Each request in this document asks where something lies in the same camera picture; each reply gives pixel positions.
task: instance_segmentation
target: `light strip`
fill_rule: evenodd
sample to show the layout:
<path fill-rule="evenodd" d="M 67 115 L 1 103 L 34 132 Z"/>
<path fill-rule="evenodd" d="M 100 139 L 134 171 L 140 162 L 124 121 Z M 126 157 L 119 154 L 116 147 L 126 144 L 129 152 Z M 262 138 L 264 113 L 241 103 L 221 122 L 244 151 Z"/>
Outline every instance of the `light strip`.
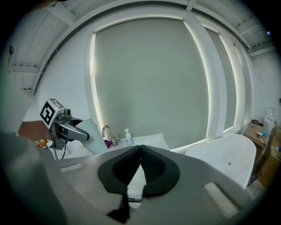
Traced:
<path fill-rule="evenodd" d="M 98 104 L 98 99 L 97 99 L 97 87 L 96 87 L 96 80 L 95 80 L 95 63 L 94 63 L 95 40 L 96 40 L 96 35 L 93 34 L 91 40 L 91 46 L 90 46 L 90 80 L 91 80 L 92 95 L 94 100 L 94 107 L 97 114 L 97 121 L 101 131 L 102 128 L 104 127 L 104 123 L 102 121 L 100 106 Z"/>
<path fill-rule="evenodd" d="M 184 24 L 186 25 L 187 29 L 191 33 L 194 41 L 196 42 L 197 48 L 199 49 L 199 53 L 200 53 L 201 59 L 203 61 L 204 70 L 205 70 L 205 74 L 206 74 L 206 78 L 207 78 L 208 99 L 209 99 L 209 106 L 208 106 L 209 113 L 208 113 L 208 126 L 207 126 L 207 134 L 208 134 L 209 133 L 209 121 L 211 121 L 211 119 L 212 119 L 211 106 L 213 105 L 212 98 L 210 97 L 210 96 L 212 96 L 213 92 L 212 92 L 212 87 L 210 85 L 211 75 L 210 75 L 210 69 L 209 69 L 209 66 L 208 66 L 208 63 L 207 63 L 208 59 L 207 59 L 207 56 L 204 55 L 203 46 L 201 45 L 200 41 L 196 38 L 196 35 L 195 35 L 193 29 L 191 27 L 189 27 L 189 25 L 186 24 L 186 22 L 184 22 Z"/>

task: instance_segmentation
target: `purple object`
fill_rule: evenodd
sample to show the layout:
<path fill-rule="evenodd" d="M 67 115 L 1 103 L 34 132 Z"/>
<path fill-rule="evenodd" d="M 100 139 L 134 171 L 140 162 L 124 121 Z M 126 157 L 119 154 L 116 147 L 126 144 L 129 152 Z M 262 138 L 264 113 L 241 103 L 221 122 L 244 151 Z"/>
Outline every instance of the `purple object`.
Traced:
<path fill-rule="evenodd" d="M 110 148 L 110 146 L 112 145 L 111 141 L 109 141 L 109 140 L 104 140 L 104 142 L 105 142 L 107 148 Z"/>

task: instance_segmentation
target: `sink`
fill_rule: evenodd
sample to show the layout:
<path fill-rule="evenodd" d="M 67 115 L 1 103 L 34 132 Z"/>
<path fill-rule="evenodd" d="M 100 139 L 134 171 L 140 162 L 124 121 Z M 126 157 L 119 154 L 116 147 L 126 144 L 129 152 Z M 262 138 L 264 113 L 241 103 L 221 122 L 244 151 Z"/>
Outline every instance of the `sink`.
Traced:
<path fill-rule="evenodd" d="M 133 138 L 133 145 L 148 145 L 160 149 L 169 150 L 169 147 L 164 139 L 164 136 L 162 133 L 159 134 L 153 134 L 153 135 L 147 135 L 147 136 L 141 136 L 141 137 L 134 137 Z M 117 146 L 111 146 L 108 151 L 114 151 L 118 149 L 123 149 L 125 147 L 128 147 L 126 139 L 122 138 L 118 143 Z M 76 157 L 83 157 L 83 156 L 92 156 L 93 154 L 84 146 L 81 146 L 76 151 L 71 153 L 67 158 L 76 158 Z"/>

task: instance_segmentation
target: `white pillar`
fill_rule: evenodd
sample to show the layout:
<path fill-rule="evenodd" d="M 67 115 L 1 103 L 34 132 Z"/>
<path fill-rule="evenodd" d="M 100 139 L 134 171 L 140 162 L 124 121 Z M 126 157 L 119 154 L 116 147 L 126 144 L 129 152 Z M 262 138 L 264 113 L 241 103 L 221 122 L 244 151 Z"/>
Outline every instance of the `white pillar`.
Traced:
<path fill-rule="evenodd" d="M 209 119 L 207 140 L 223 135 L 227 114 L 227 88 L 220 56 L 209 34 L 192 13 L 187 13 L 184 23 L 191 32 L 203 60 L 209 93 Z"/>
<path fill-rule="evenodd" d="M 232 41 L 225 32 L 221 32 L 220 38 L 223 42 L 225 49 L 227 50 L 228 57 L 231 62 L 235 87 L 236 87 L 236 112 L 234 119 L 234 126 L 240 129 L 244 120 L 245 113 L 245 80 L 243 70 L 239 61 L 239 57 Z"/>

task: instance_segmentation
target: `faucet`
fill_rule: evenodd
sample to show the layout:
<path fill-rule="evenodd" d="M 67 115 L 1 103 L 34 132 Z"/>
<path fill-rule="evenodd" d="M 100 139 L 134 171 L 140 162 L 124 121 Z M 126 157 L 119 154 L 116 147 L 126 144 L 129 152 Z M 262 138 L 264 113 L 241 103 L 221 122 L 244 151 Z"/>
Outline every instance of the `faucet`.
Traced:
<path fill-rule="evenodd" d="M 109 135 L 110 135 L 110 140 L 111 140 L 111 142 L 112 142 L 112 145 L 113 146 L 117 146 L 117 142 L 119 142 L 120 141 L 120 133 L 118 132 L 118 138 L 114 138 L 113 137 L 113 135 L 112 135 L 112 132 L 111 132 L 111 129 L 110 129 L 110 127 L 108 126 L 108 125 L 105 125 L 103 128 L 102 128 L 102 132 L 101 132 L 101 135 L 102 135 L 102 137 L 104 138 L 105 137 L 105 134 L 104 134 L 104 132 L 105 132 L 105 129 L 108 129 L 108 131 L 109 131 Z"/>

